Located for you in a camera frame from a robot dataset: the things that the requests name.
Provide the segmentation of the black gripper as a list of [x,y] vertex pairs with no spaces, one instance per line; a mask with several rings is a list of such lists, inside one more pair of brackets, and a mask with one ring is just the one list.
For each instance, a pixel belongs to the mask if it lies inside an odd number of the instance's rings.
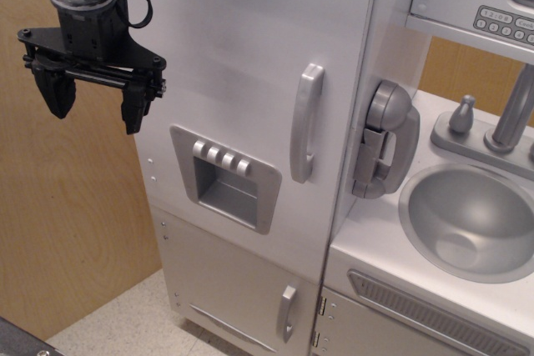
[[151,102],[165,92],[163,57],[136,43],[128,0],[50,0],[57,28],[23,28],[25,67],[50,112],[63,119],[76,100],[75,80],[122,90],[126,134],[138,133]]

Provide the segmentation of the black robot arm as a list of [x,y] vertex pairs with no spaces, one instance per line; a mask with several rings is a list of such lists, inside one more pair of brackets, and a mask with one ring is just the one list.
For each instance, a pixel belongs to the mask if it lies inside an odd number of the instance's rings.
[[50,0],[57,28],[24,28],[18,40],[23,57],[50,112],[65,118],[76,99],[78,80],[118,88],[122,119],[137,133],[151,102],[165,92],[163,57],[136,43],[129,31],[146,27],[153,11],[132,23],[128,0]]

